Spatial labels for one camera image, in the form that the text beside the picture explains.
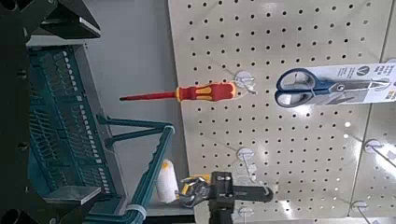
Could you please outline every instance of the metal peg hook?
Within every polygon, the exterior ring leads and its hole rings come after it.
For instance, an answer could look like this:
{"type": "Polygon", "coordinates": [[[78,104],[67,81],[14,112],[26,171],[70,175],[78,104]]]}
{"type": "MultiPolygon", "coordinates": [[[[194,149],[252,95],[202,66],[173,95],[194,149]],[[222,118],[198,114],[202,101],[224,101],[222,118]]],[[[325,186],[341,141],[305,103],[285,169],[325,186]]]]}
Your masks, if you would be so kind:
{"type": "Polygon", "coordinates": [[[364,215],[363,211],[367,210],[367,203],[363,201],[356,201],[352,204],[351,208],[354,212],[359,212],[361,216],[364,218],[364,220],[367,222],[367,224],[372,224],[370,220],[367,218],[366,215],[364,215]]]}
{"type": "Polygon", "coordinates": [[[239,72],[234,78],[235,84],[239,88],[246,89],[252,94],[257,94],[257,92],[254,90],[254,86],[256,85],[255,80],[256,78],[247,71],[239,72]]]}
{"type": "Polygon", "coordinates": [[[382,157],[385,161],[389,162],[390,165],[396,168],[396,164],[393,163],[388,157],[382,154],[378,149],[382,148],[383,145],[376,139],[372,139],[366,142],[364,145],[364,150],[368,153],[376,153],[380,157],[382,157]]]}

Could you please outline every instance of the blue scissors handle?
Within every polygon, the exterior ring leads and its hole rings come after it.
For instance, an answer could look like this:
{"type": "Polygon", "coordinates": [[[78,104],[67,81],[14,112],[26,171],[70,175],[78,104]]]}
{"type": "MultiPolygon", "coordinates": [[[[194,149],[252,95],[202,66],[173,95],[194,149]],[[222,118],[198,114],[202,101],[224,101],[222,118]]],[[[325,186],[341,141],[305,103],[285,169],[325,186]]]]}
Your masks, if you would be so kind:
{"type": "Polygon", "coordinates": [[[276,83],[279,91],[320,91],[315,94],[329,94],[329,88],[334,85],[333,81],[321,81],[312,72],[305,68],[293,68],[280,76],[276,83]],[[295,73],[304,74],[306,76],[305,83],[285,84],[287,77],[293,76],[295,73]]]}
{"type": "Polygon", "coordinates": [[[303,105],[311,100],[315,95],[330,94],[333,81],[319,80],[312,72],[305,68],[293,68],[284,73],[276,83],[278,91],[275,94],[278,105],[286,108],[303,105]],[[293,82],[295,73],[305,76],[304,82],[293,82]]]}

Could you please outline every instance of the white pegboard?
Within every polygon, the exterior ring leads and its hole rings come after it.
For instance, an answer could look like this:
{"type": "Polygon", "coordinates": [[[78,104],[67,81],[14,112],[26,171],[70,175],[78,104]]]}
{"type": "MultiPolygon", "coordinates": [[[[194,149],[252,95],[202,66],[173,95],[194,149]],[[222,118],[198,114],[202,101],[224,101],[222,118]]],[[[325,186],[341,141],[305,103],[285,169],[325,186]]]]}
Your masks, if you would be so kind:
{"type": "MultiPolygon", "coordinates": [[[[381,148],[377,150],[396,160],[396,104],[373,105],[366,139],[376,139],[381,148]]],[[[364,214],[367,217],[386,217],[396,214],[396,168],[375,152],[363,151],[356,180],[353,201],[365,201],[368,205],[364,214]]],[[[351,211],[353,217],[361,214],[351,211]]]]}
{"type": "MultiPolygon", "coordinates": [[[[377,63],[390,4],[169,1],[179,86],[227,81],[241,70],[258,83],[258,95],[182,103],[191,174],[232,171],[236,184],[251,184],[236,157],[249,147],[252,172],[276,196],[268,204],[238,202],[236,209],[254,209],[248,222],[346,217],[368,105],[285,109],[275,103],[275,84],[293,67],[377,63]]],[[[206,204],[195,217],[207,222],[206,204]]]]}

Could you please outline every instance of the dark metal frame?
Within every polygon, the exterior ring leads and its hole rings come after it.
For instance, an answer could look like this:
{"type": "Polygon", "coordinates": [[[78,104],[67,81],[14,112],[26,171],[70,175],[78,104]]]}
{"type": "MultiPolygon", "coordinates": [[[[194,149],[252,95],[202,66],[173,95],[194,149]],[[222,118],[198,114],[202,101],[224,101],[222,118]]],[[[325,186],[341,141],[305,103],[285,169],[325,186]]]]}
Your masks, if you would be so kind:
{"type": "MultiPolygon", "coordinates": [[[[63,223],[79,223],[92,206],[86,203],[85,206],[68,209],[67,213],[55,210],[33,190],[27,174],[30,65],[26,42],[57,6],[57,0],[0,2],[0,71],[4,83],[0,91],[3,97],[0,132],[3,149],[0,157],[2,223],[14,223],[22,219],[31,223],[56,223],[61,218],[63,223]]],[[[90,16],[85,17],[88,21],[93,20],[90,16]]],[[[80,38],[92,37],[87,36],[87,33],[76,35],[80,38]]]]}

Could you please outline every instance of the red and yellow screwdriver handle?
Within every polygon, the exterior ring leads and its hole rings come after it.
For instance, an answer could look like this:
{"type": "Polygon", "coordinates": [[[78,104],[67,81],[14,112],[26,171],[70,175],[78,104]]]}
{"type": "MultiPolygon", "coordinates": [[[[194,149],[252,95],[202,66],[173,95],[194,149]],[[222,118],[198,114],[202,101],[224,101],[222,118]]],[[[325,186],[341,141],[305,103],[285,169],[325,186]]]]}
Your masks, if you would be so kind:
{"type": "Polygon", "coordinates": [[[232,99],[236,95],[236,86],[233,82],[212,83],[206,86],[179,87],[175,96],[179,102],[183,100],[220,101],[232,99]]]}

